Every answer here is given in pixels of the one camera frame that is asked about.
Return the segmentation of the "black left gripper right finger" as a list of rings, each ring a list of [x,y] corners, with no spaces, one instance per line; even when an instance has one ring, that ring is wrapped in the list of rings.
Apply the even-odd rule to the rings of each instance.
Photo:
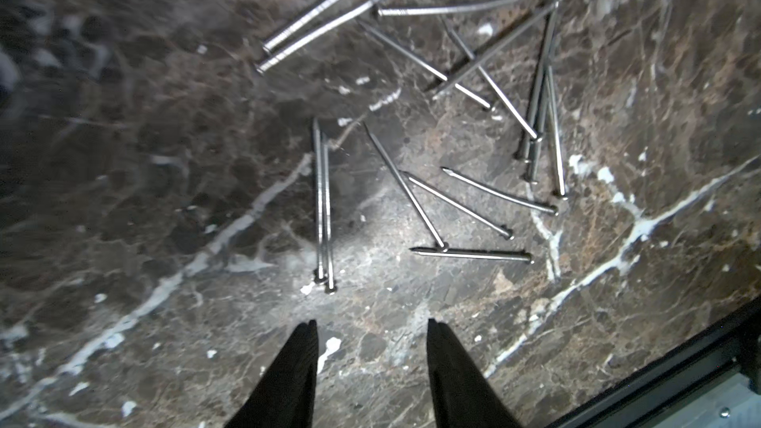
[[[426,354],[438,427],[518,427],[452,329],[428,320]]]

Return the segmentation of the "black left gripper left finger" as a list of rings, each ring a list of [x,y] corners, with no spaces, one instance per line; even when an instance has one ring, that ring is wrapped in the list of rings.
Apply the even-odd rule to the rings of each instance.
[[[313,423],[319,359],[314,320],[295,327],[228,427],[310,428]]]

